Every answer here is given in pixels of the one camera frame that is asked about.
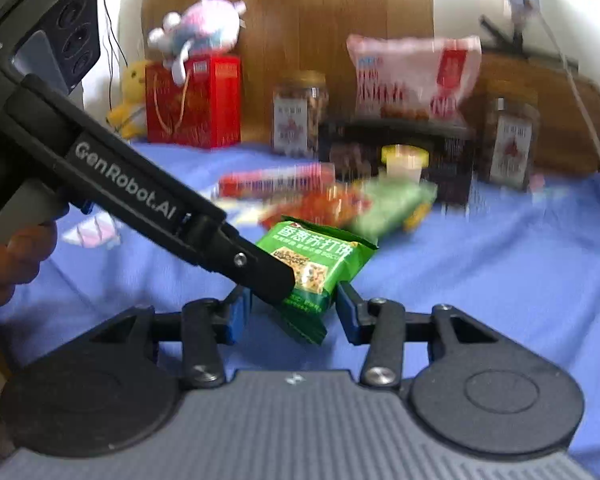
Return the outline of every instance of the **red snack package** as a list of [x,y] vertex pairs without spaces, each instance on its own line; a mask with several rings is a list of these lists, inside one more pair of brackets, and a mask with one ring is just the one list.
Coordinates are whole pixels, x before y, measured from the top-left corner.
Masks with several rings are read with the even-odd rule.
[[149,142],[218,148],[240,142],[240,59],[192,57],[180,88],[160,63],[146,68]]
[[371,202],[355,189],[336,184],[283,203],[270,212],[260,224],[271,229],[283,216],[318,225],[342,227],[371,207]]
[[336,181],[333,164],[305,164],[275,170],[230,173],[218,183],[221,197],[270,198],[320,190]]
[[458,106],[480,72],[480,38],[347,39],[356,66],[356,113],[372,117],[460,122]]

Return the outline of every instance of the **human hand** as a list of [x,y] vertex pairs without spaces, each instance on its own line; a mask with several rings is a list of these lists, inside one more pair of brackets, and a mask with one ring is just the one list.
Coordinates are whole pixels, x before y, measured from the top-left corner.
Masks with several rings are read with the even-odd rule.
[[22,229],[7,246],[0,245],[0,306],[7,303],[16,285],[30,283],[40,271],[40,263],[56,248],[55,224]]

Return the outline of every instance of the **wooden headboard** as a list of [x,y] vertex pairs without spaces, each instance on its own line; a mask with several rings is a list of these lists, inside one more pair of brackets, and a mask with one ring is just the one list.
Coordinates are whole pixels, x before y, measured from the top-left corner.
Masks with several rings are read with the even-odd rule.
[[[149,30],[161,26],[167,12],[182,12],[196,1],[143,0],[145,38]],[[324,72],[330,112],[352,113],[356,79],[345,44],[349,34],[376,38],[434,35],[433,0],[243,1],[247,5],[246,28],[237,47],[243,63],[243,140],[269,142],[272,88],[288,70]],[[160,59],[157,52],[148,57]],[[540,166],[571,174],[597,170],[596,152],[564,74],[521,59],[485,54],[480,83],[464,106],[468,122],[478,131],[484,115],[484,83],[489,78],[513,78],[538,90],[542,128],[536,162]],[[581,78],[578,88],[600,134],[600,92]]]

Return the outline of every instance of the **yellow duck toy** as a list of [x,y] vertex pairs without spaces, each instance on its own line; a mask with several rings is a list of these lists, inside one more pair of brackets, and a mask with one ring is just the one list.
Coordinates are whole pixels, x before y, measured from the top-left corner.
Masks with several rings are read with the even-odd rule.
[[149,61],[131,63],[122,75],[122,104],[107,114],[107,123],[125,140],[146,135],[145,69]]

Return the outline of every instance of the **green biscuit package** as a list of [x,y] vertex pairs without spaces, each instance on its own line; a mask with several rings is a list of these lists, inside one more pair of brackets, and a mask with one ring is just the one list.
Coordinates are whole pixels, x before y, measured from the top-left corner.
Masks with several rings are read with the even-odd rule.
[[377,249],[355,234],[296,219],[276,224],[257,245],[294,270],[293,293],[275,307],[296,333],[315,344],[326,336],[320,316],[331,306],[336,285],[352,280]]
[[432,204],[438,187],[430,182],[381,176],[366,181],[362,192],[371,201],[371,208],[348,224],[347,231],[378,243],[383,235],[399,228],[417,208]]

